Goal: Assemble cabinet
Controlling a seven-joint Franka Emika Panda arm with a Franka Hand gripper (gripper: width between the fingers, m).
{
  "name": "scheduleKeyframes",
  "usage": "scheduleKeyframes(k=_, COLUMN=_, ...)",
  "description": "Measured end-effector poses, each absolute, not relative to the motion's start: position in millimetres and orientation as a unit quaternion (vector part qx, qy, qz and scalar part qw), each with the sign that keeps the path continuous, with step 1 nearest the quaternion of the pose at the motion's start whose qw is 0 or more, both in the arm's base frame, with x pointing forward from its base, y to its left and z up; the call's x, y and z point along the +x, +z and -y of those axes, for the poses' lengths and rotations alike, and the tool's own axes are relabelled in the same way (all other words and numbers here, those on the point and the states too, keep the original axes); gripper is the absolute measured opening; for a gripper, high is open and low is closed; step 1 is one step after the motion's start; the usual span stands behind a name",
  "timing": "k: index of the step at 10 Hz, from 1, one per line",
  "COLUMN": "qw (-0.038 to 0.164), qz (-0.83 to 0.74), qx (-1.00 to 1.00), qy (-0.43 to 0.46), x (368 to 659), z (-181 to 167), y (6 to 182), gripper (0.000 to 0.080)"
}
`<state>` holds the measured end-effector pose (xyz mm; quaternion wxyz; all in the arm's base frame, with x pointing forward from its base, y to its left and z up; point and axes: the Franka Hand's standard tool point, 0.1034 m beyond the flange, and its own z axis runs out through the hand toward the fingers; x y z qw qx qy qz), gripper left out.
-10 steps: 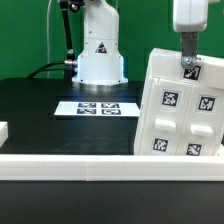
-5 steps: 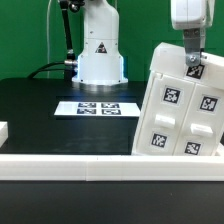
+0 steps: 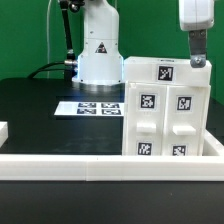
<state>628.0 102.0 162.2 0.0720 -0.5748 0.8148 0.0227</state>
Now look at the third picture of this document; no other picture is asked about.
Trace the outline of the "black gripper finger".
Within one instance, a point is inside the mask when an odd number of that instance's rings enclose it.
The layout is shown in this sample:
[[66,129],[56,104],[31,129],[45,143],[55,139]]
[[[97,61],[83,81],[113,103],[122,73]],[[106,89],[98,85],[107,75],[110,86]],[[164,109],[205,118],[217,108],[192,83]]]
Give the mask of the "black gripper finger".
[[188,34],[190,65],[193,68],[203,68],[207,56],[207,31],[193,30]]

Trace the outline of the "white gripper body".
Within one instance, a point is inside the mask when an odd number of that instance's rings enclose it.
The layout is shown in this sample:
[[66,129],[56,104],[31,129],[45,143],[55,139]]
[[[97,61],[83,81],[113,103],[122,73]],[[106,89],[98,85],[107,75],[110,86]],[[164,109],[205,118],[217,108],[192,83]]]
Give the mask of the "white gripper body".
[[180,28],[183,31],[212,28],[214,6],[214,0],[179,0]]

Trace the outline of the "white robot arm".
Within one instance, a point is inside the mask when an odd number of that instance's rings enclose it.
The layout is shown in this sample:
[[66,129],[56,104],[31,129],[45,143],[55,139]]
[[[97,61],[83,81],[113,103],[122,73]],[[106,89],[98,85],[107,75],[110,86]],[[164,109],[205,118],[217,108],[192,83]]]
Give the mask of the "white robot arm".
[[[179,20],[189,32],[190,66],[206,65],[207,30],[214,24],[214,0],[179,0]],[[74,81],[116,85],[123,80],[118,51],[119,14],[107,0],[84,0],[84,49],[78,56]]]

